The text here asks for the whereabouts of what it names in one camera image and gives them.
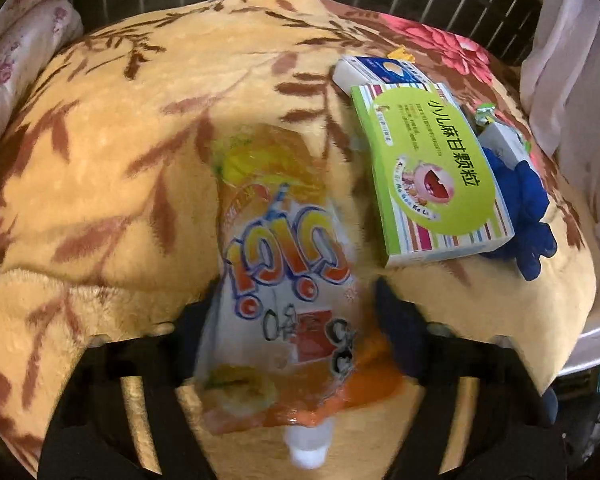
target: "fruit illustration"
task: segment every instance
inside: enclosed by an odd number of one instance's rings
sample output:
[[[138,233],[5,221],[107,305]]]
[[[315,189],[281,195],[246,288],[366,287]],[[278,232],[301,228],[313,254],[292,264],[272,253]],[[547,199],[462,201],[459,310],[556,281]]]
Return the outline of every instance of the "fruit illustration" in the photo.
[[[387,72],[393,72],[396,75],[403,76],[404,70],[397,63],[392,63],[391,61],[385,61],[382,66]]]
[[[205,395],[233,416],[263,412],[278,399],[276,385],[249,366],[220,365],[209,375]]]

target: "white curtain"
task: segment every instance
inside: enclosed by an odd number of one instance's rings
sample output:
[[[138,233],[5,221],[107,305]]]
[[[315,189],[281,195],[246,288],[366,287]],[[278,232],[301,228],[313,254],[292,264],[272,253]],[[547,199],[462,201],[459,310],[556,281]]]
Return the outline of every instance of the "white curtain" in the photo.
[[[520,94],[538,144],[587,197],[600,241],[599,0],[544,0]],[[600,288],[565,371],[599,362]]]

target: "blue glove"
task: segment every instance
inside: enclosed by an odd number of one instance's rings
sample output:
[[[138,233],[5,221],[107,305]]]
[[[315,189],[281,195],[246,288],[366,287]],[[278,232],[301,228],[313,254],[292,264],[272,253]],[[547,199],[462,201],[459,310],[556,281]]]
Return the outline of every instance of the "blue glove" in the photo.
[[[558,250],[551,228],[541,222],[549,197],[526,160],[510,170],[491,150],[485,148],[484,155],[498,181],[516,234],[502,247],[482,255],[501,260],[515,258],[520,272],[530,282],[540,275],[540,256],[551,258]]]

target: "juice pouch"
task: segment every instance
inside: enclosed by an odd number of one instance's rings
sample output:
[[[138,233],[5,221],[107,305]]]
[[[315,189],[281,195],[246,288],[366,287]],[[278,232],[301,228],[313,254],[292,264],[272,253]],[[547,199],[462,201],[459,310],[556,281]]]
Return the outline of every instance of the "juice pouch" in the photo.
[[[260,124],[217,155],[222,279],[196,379],[213,433],[300,422],[352,371],[358,294],[322,170]]]

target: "floral blanket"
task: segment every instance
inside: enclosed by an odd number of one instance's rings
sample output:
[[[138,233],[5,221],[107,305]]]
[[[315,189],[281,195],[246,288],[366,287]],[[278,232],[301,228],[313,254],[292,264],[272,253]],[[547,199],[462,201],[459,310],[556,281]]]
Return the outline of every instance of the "floral blanket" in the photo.
[[[535,145],[558,241],[537,280],[480,256],[379,265],[360,128],[331,73],[342,54],[384,56],[399,45],[460,102],[496,103],[531,139],[509,71],[480,46],[328,0],[160,10],[56,55],[0,142],[0,434],[22,463],[36,469],[56,399],[93,335],[151,332],[218,275],[210,143],[246,123],[296,130],[323,160],[369,311],[370,285],[384,274],[402,298],[463,336],[512,336],[537,386],[549,384],[593,303],[599,255],[584,202]],[[316,478],[381,478],[417,405],[419,387],[403,383],[371,319],[354,376],[370,400],[388,399],[337,415]],[[141,462],[157,470],[141,385],[130,378],[125,388]],[[211,436],[198,423],[193,391],[180,393],[219,478],[302,477],[279,428]],[[445,468],[461,460],[474,402],[467,381]]]

